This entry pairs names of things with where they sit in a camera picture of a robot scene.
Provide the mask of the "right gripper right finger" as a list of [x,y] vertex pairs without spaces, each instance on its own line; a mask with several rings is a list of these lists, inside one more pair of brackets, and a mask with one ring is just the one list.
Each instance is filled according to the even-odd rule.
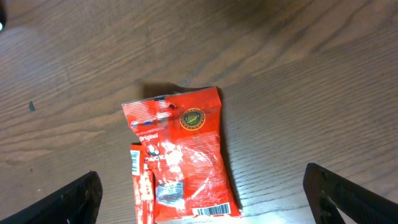
[[316,164],[305,169],[303,189],[317,224],[397,223],[397,204]]

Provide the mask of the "red snack bag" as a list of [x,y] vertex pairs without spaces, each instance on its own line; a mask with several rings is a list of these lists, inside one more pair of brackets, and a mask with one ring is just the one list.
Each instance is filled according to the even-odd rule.
[[139,139],[132,144],[138,223],[240,217],[221,155],[216,87],[122,105]]

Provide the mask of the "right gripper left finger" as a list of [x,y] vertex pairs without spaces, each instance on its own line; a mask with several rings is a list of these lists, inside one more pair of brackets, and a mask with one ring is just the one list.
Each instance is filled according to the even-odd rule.
[[95,224],[103,187],[90,171],[42,200],[1,220],[2,224]]

